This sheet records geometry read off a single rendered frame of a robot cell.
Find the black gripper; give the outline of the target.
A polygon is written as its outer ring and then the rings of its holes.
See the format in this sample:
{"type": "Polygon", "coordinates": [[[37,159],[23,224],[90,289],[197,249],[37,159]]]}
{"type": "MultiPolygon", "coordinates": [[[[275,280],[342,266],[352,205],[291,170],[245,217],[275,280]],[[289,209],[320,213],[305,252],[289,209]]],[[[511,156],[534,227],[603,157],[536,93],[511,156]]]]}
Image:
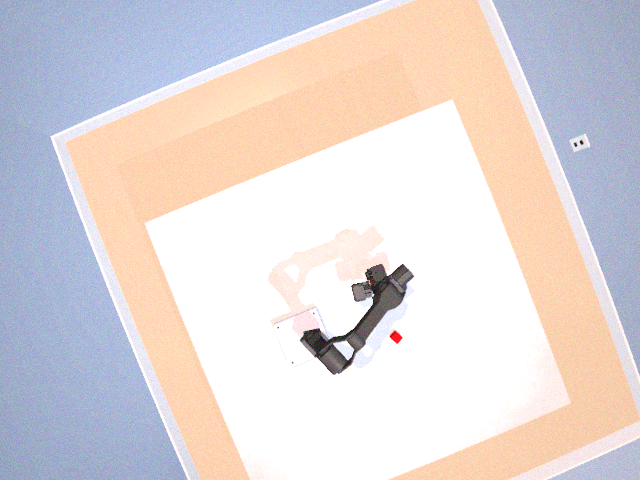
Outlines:
{"type": "Polygon", "coordinates": [[[352,288],[354,301],[361,302],[361,301],[366,301],[367,298],[372,298],[373,297],[372,295],[373,294],[375,295],[375,287],[380,282],[381,281],[378,281],[375,283],[371,282],[372,284],[370,284],[369,281],[365,281],[361,283],[352,284],[351,288],[352,288]]]}

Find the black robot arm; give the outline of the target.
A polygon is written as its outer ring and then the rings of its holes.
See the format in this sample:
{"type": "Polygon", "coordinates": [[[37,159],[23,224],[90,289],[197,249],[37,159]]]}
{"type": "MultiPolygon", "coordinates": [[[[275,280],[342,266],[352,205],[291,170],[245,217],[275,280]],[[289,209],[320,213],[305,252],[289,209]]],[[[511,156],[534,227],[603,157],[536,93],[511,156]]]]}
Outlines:
{"type": "Polygon", "coordinates": [[[333,374],[341,374],[349,368],[356,353],[365,345],[368,337],[373,333],[388,311],[398,308],[404,301],[406,291],[404,287],[415,277],[413,272],[403,263],[390,275],[387,275],[383,264],[367,269],[367,280],[378,283],[375,287],[373,304],[358,324],[346,335],[332,337],[330,340],[320,328],[303,332],[300,339],[305,348],[333,374]],[[333,344],[347,341],[354,349],[352,357],[347,359],[333,344]]]}

